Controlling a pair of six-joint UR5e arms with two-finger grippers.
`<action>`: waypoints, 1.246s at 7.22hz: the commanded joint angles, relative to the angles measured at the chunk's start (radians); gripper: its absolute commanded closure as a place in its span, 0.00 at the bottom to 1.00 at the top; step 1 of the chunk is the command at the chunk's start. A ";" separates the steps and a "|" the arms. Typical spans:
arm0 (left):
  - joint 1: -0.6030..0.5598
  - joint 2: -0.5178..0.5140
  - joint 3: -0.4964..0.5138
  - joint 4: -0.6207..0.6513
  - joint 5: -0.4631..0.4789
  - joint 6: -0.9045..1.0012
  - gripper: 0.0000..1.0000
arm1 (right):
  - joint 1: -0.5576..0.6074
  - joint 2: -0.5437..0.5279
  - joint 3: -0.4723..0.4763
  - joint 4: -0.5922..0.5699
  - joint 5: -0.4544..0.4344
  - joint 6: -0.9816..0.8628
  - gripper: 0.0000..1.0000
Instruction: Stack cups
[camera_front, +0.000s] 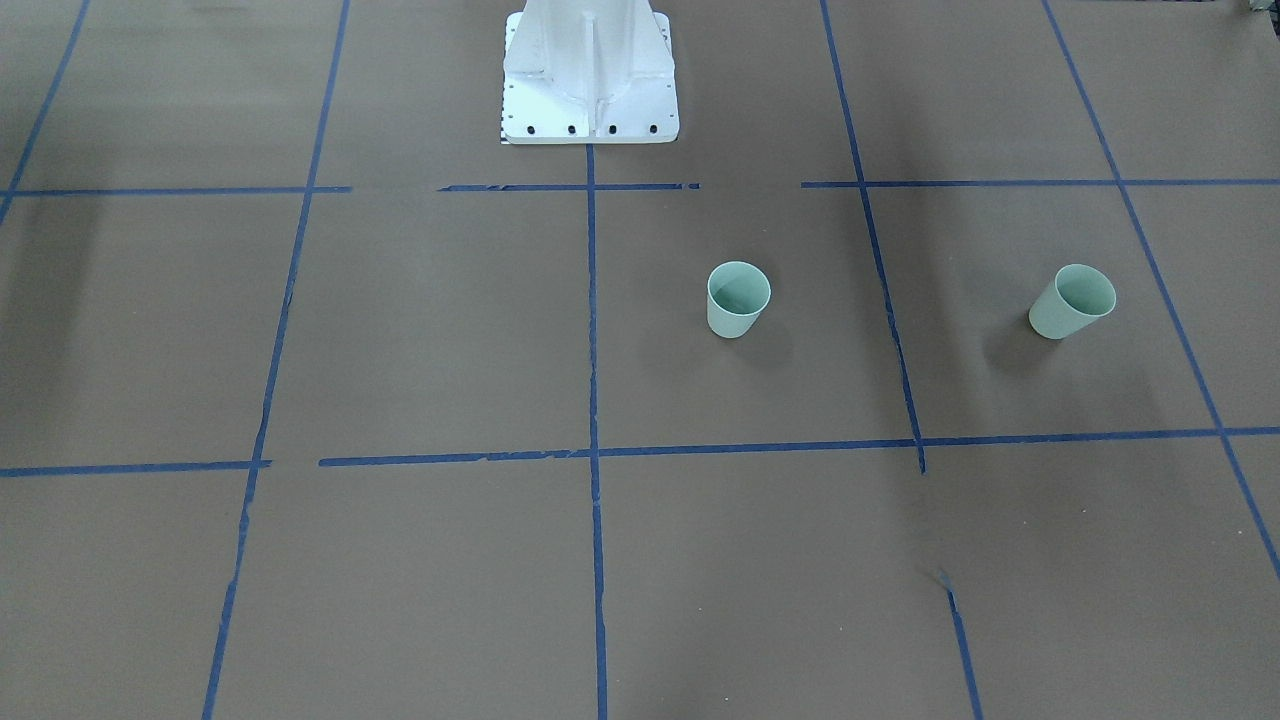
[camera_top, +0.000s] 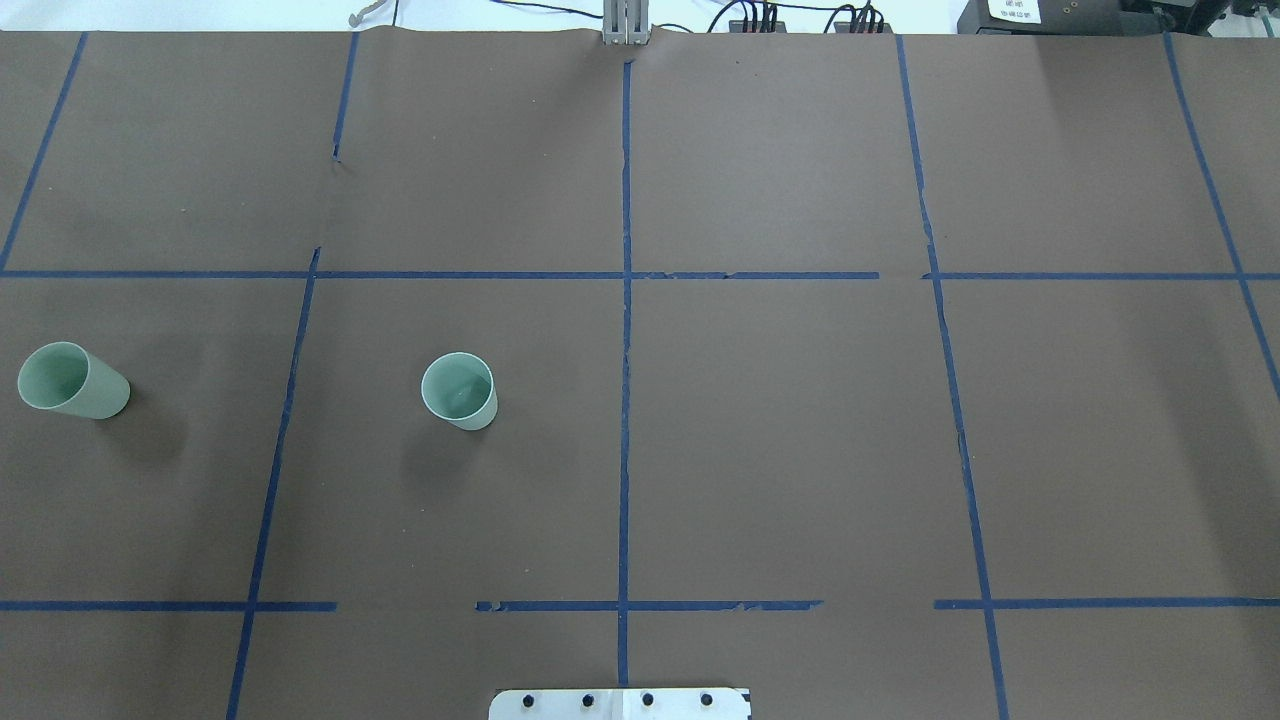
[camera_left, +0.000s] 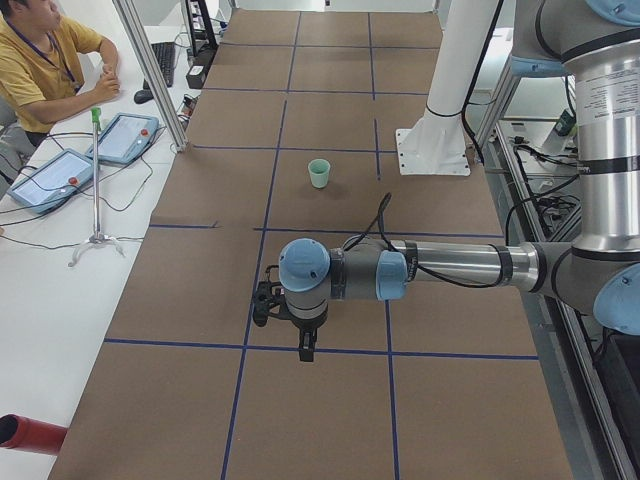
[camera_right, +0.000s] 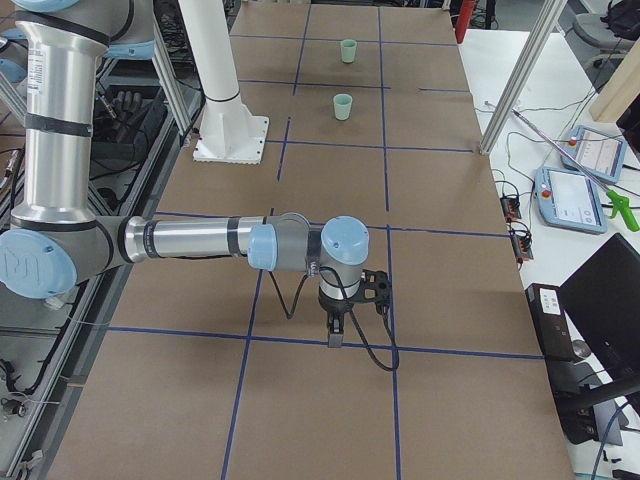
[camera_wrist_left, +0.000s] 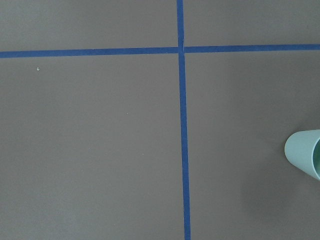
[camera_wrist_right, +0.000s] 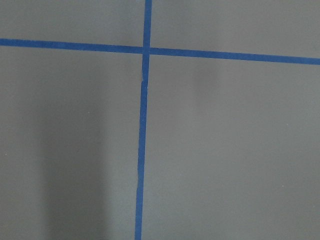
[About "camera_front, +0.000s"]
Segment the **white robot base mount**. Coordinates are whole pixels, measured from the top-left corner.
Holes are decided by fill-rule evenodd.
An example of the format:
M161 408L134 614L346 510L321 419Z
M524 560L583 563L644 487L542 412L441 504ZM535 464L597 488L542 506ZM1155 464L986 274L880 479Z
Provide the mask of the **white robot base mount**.
M669 18L648 1L527 1L506 18L500 141L671 143Z

